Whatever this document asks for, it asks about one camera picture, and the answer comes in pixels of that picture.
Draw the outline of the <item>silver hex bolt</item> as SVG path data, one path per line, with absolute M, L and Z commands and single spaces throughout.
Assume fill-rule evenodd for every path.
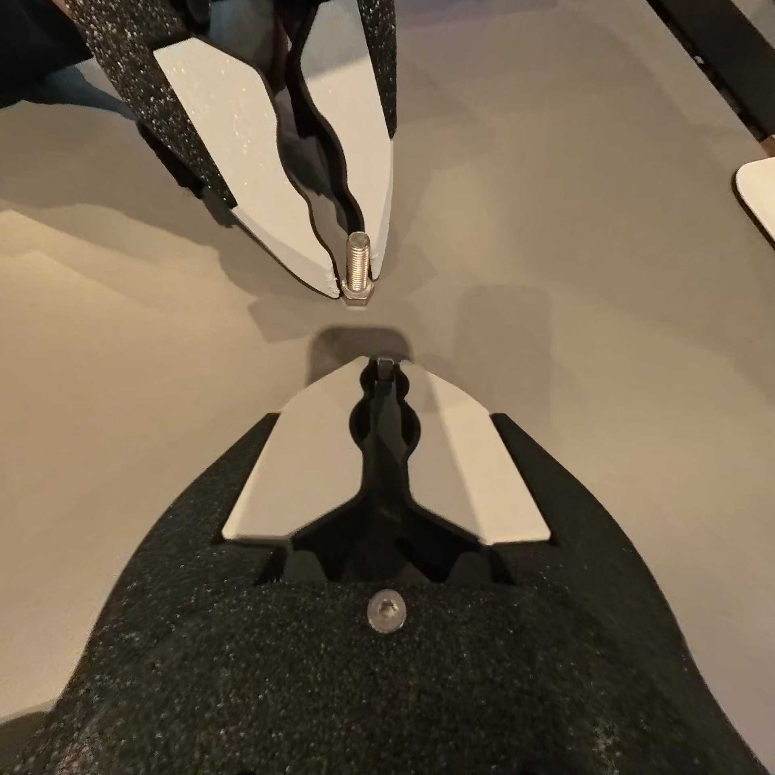
M 371 300 L 375 290 L 372 275 L 371 239 L 364 231 L 349 234 L 346 240 L 346 266 L 340 278 L 340 293 L 344 303 L 363 307 Z

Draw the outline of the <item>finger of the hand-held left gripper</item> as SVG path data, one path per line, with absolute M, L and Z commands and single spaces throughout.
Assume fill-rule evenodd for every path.
M 226 182 L 239 224 L 304 285 L 339 298 L 333 258 L 282 159 L 262 74 L 198 37 L 153 56 Z
M 371 240 L 382 270 L 392 214 L 394 149 L 358 8 L 308 8 L 292 38 L 289 93 L 296 126 L 314 136 L 348 233 Z

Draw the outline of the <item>white-based sign stand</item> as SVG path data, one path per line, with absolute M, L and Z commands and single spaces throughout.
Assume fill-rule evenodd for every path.
M 774 157 L 744 163 L 734 174 L 732 188 L 744 212 L 774 247 Z

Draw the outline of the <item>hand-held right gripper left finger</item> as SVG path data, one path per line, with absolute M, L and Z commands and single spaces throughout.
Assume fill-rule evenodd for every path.
M 350 420 L 369 363 L 358 356 L 286 403 L 226 519 L 225 540 L 288 540 L 358 495 L 363 453 Z

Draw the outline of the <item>person's left forearm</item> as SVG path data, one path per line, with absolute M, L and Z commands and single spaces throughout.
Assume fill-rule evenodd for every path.
M 1 99 L 12 105 L 53 73 L 92 59 L 66 2 L 1 2 Z

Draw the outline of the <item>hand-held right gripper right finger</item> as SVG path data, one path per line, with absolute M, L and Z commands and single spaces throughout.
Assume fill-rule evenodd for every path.
M 416 423 L 407 458 L 413 501 L 485 546 L 548 542 L 547 522 L 488 410 L 417 364 L 400 369 Z

